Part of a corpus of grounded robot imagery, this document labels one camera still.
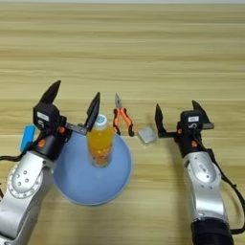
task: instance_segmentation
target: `light blue plate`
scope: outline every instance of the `light blue plate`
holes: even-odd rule
[[[57,187],[72,202],[100,205],[123,191],[131,172],[131,154],[119,135],[114,135],[110,164],[95,167],[91,164],[86,137],[73,133],[56,161],[54,177]]]

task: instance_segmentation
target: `orange pliers handle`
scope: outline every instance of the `orange pliers handle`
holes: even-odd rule
[[[123,119],[125,120],[127,126],[128,126],[128,134],[129,136],[134,136],[133,131],[133,122],[126,114],[126,108],[115,108],[114,109],[114,121],[113,121],[113,129],[114,132],[121,135],[120,129],[119,129],[119,122],[120,122],[120,114],[122,115]]]

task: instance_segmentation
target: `orange juice bottle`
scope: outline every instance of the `orange juice bottle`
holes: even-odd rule
[[[110,161],[113,128],[107,124],[104,115],[98,115],[94,128],[87,134],[87,143],[93,164],[105,167]]]

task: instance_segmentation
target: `wooden surface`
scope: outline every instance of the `wooden surface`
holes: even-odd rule
[[[0,154],[17,154],[23,126],[46,88],[62,79],[56,105],[85,120],[101,91],[113,117],[117,92],[137,129],[154,128],[156,102],[173,130],[191,100],[216,128],[204,133],[245,194],[245,6],[0,5]],[[111,203],[74,205],[51,189],[30,245],[190,245],[181,157],[172,140],[144,148],[122,132],[134,158],[126,190]],[[11,163],[0,165],[5,185]],[[232,227],[242,224],[223,186]],[[245,243],[245,235],[235,244]]]

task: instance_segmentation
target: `black cable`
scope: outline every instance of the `black cable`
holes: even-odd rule
[[[197,134],[192,134],[193,135],[193,139],[203,148],[203,150],[205,150],[211,157],[213,163],[218,167],[220,173],[221,173],[221,178],[222,180],[227,183],[235,192],[235,194],[237,195],[240,203],[241,203],[241,207],[242,207],[242,210],[243,210],[243,216],[244,216],[244,223],[243,223],[243,226],[242,228],[239,228],[239,229],[231,229],[231,233],[232,234],[243,234],[245,232],[245,200],[244,200],[244,197],[242,196],[241,192],[237,189],[237,185],[234,184],[226,175],[225,173],[222,171],[221,167],[219,166],[219,164],[216,162],[215,160],[215,156],[214,156],[214,153],[212,151],[212,149],[206,149],[202,142],[198,139],[199,138],[199,135]]]

